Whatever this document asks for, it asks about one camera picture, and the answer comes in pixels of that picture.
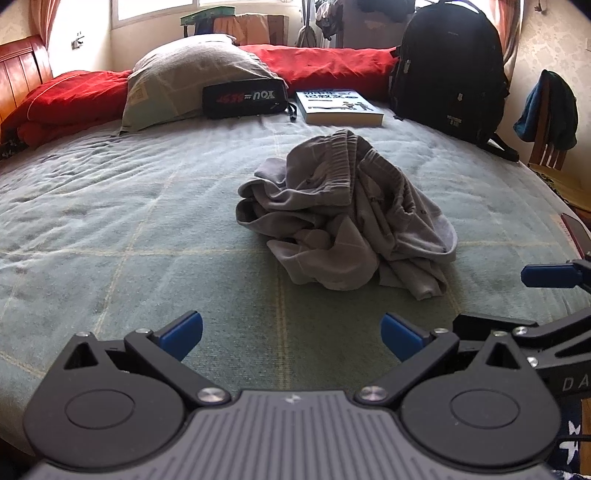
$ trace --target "red blanket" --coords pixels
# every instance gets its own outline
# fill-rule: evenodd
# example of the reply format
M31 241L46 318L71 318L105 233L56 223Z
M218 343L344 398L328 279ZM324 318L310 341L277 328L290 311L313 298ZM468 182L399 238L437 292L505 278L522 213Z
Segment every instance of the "red blanket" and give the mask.
M388 76L398 59L390 51L365 48L297 48L245 45L270 71L287 82L288 94L297 90L350 89L369 100L388 100Z
M35 148L121 118L130 74L77 70L40 85L2 122L1 141L18 135Z

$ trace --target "blue gripper pad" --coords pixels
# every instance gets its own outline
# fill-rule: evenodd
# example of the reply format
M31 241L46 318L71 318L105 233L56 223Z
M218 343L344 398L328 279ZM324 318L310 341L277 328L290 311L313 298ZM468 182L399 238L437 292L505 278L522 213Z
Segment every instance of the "blue gripper pad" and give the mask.
M380 329L382 342L401 362L428 344L427 332L391 313L384 315Z
M197 312L187 314L159 332L157 345L179 362L201 341L203 319Z
M575 288L583 281L583 273L571 263L558 265L526 265L521 270L526 287Z

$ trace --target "mattress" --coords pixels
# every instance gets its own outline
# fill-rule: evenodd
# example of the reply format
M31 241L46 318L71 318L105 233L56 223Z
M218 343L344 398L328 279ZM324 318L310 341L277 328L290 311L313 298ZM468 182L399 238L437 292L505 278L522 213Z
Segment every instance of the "mattress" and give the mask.
M265 238L235 220L236 193L267 157L335 127L286 115L191 119L117 136L117 123L0 163L0 436L28 445L28 399L77 331L121 338L195 309L185 363L240 388L348 390L395 363L379 321L425 329L460 312L550 322L590 305L582 290L525 288L523 265L576 258L567 206L523 164L386 114L357 128L435 201L459 237L445 296L417 301L376 279L355 291L296 286Z

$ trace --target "curtain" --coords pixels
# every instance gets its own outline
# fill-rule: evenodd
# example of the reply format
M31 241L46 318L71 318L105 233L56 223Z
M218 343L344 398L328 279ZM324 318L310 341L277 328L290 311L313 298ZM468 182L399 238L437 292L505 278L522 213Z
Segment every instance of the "curtain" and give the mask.
M505 60L505 73L511 81L521 35L523 0L488 0L486 7L483 9L484 12L499 32Z
M30 0L31 18L46 47L49 45L49 36L59 4L60 0Z

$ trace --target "black pouch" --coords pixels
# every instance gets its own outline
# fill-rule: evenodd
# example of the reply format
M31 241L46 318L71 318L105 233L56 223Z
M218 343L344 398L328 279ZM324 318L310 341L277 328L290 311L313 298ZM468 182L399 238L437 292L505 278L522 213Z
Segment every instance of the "black pouch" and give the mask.
M203 88L203 114L207 118L269 115L288 111L296 120L296 106L289 103L281 79L237 80Z

